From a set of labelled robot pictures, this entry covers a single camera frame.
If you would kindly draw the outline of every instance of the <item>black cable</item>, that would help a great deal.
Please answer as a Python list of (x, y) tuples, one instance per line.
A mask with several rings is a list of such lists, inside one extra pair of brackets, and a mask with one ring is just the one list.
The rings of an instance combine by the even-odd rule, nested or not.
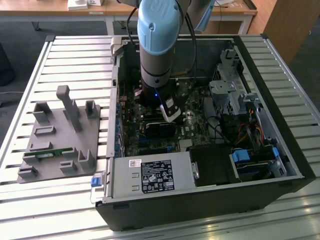
[(219, 34), (220, 26), (221, 26), (221, 22), (222, 22), (222, 10), (221, 10), (221, 8), (223, 8), (223, 7), (220, 5), (219, 2), (216, 1), (216, 3), (219, 4), (219, 8), (220, 8), (220, 22), (219, 22), (218, 33), (217, 33), (217, 34)]
[(135, 8), (132, 10), (132, 12), (130, 13), (128, 19), (126, 20), (126, 32), (128, 33), (129, 39), (130, 39), (130, 41), (131, 41), (131, 43), (132, 43), (132, 45), (133, 45), (134, 48), (136, 48), (137, 46), (136, 46), (136, 44), (134, 43), (134, 40), (133, 40), (132, 37), (131, 37), (131, 33), (130, 33), (130, 31), (129, 31), (129, 22), (130, 22), (130, 19), (131, 19), (132, 15), (135, 13), (136, 10), (137, 10), (137, 8), (135, 7)]
[(187, 21), (188, 28), (189, 28), (189, 31), (190, 31), (190, 35), (191, 35), (192, 41), (193, 41), (193, 47), (194, 47), (193, 64), (192, 64), (192, 67), (190, 69), (190, 72), (193, 69), (193, 71), (194, 71), (193, 80), (196, 81), (196, 72), (197, 72), (197, 42), (196, 42), (196, 34), (195, 34), (194, 26), (192, 25), (192, 22), (191, 22), (191, 19), (190, 19), (190, 16), (189, 16), (188, 13), (186, 13), (186, 15), (185, 15), (185, 20)]
[(180, 15), (181, 15), (181, 18), (182, 18), (182, 21), (183, 19), (185, 19), (185, 22), (186, 22), (186, 25), (189, 29), (189, 32), (190, 32), (190, 35), (192, 37), (192, 41), (193, 41), (193, 44), (194, 44), (194, 58), (193, 58), (193, 64), (192, 64), (192, 67), (188, 70), (188, 71), (182, 71), (182, 72), (176, 72), (176, 73), (173, 73), (171, 76), (172, 77), (178, 77), (178, 76), (183, 76), (183, 75), (186, 75), (186, 74), (189, 74), (191, 73), (192, 70), (196, 71), (197, 69), (197, 43), (196, 43), (196, 34), (195, 34), (195, 30), (194, 30), (194, 27), (192, 25), (192, 22), (191, 22), (191, 19), (190, 19), (190, 16), (188, 13), (186, 13), (185, 17), (184, 17), (184, 13), (181, 9), (181, 6), (179, 4), (179, 2), (177, 0), (175, 0), (177, 6), (178, 6), (178, 9), (179, 9), (179, 12), (180, 12)]
[(232, 142), (225, 136), (225, 135), (223, 135), (223, 133), (222, 132), (220, 132), (219, 130), (217, 130), (217, 126), (216, 127), (214, 127), (214, 126), (212, 126), (211, 125), (211, 123), (208, 121), (208, 119), (210, 119), (210, 118), (215, 118), (215, 119), (217, 119), (217, 120), (219, 120), (220, 118), (218, 117), (218, 116), (209, 116), (209, 117), (206, 117), (206, 115), (205, 115), (205, 108), (204, 108), (204, 106), (205, 106), (205, 96), (206, 96), (206, 92), (207, 92), (207, 90), (209, 89), (209, 86), (204, 90), (204, 94), (203, 94), (203, 98), (202, 98), (202, 114), (203, 114), (203, 117), (204, 117), (204, 119), (205, 119), (205, 121), (208, 123), (208, 126), (210, 127), (210, 128), (212, 128), (215, 132), (217, 132), (222, 138), (223, 138), (223, 140), (224, 140), (224, 142), (226, 143), (226, 144), (228, 144), (228, 145), (230, 145), (230, 146), (233, 146), (233, 144), (232, 144)]

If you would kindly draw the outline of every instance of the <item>white sticker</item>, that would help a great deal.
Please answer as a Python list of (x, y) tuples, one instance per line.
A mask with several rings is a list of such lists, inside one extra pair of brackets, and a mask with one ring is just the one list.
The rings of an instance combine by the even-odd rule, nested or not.
[(129, 168), (141, 167), (141, 159), (129, 160)]
[(89, 14), (99, 14), (99, 15), (102, 15), (104, 14), (103, 11), (90, 11)]

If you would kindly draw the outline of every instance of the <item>warning label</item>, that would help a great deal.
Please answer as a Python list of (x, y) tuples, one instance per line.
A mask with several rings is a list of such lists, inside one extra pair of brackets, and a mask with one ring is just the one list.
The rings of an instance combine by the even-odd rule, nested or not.
[(144, 194), (174, 190), (171, 160), (142, 162), (141, 181)]

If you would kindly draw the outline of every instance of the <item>blue drive latch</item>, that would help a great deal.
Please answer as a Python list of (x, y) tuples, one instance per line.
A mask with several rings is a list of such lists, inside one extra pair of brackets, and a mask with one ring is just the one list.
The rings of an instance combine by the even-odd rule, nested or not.
[(91, 187), (101, 187), (103, 182), (105, 181), (105, 172), (96, 173), (91, 178)]
[(237, 163), (237, 162), (243, 162), (243, 161), (249, 161), (249, 160), (250, 160), (248, 151), (245, 150), (245, 149), (235, 150), (235, 151), (232, 153), (232, 158), (233, 158), (233, 161), (234, 161), (235, 163)]

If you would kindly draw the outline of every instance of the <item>aluminum slotted table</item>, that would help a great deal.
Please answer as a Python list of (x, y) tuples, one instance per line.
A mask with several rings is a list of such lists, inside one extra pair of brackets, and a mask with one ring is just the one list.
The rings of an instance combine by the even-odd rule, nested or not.
[[(32, 132), (35, 102), (61, 108), (59, 85), (78, 106), (101, 109), (97, 172), (106, 167), (111, 36), (57, 36), (45, 42), (0, 150), (1, 239), (299, 239), (320, 234), (320, 115), (268, 39), (242, 35), (252, 59), (318, 177), (263, 210), (112, 232), (96, 212), (91, 176), (18, 184), (17, 173)], [(245, 74), (254, 91), (253, 81)]]

